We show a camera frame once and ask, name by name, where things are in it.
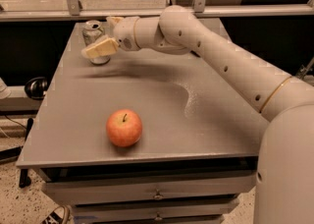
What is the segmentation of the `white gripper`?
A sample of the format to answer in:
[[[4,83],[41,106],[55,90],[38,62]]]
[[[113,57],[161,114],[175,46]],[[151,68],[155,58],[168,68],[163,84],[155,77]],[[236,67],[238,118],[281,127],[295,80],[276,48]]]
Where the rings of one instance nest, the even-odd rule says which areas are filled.
[[[119,45],[126,51],[138,51],[140,47],[136,43],[134,31],[137,20],[138,17],[107,17],[108,25],[114,28],[115,38],[103,35],[83,48],[81,55],[86,59],[112,55],[118,51]]]

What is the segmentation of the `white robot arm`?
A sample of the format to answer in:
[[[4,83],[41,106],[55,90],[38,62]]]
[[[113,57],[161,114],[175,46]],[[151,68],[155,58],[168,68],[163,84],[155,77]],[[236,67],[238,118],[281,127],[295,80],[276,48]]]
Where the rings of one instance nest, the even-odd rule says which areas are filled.
[[[193,51],[269,125],[261,140],[254,224],[314,224],[314,87],[205,27],[190,10],[170,6],[155,18],[109,17],[110,36],[82,50],[85,58],[122,48]]]

